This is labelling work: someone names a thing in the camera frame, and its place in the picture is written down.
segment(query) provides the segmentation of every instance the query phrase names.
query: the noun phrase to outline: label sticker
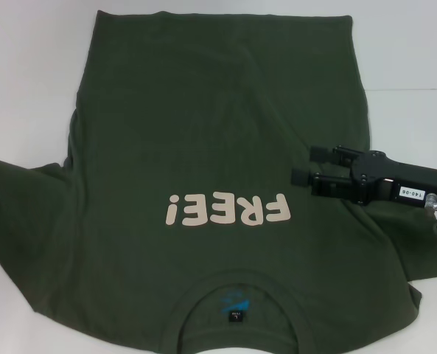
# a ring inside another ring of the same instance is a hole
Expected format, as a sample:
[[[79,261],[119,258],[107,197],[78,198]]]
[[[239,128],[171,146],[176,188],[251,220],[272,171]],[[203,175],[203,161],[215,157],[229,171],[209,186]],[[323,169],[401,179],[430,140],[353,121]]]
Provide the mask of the label sticker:
[[[424,190],[415,190],[414,188],[402,187],[400,188],[400,194],[402,197],[418,199],[419,201],[424,200]]]

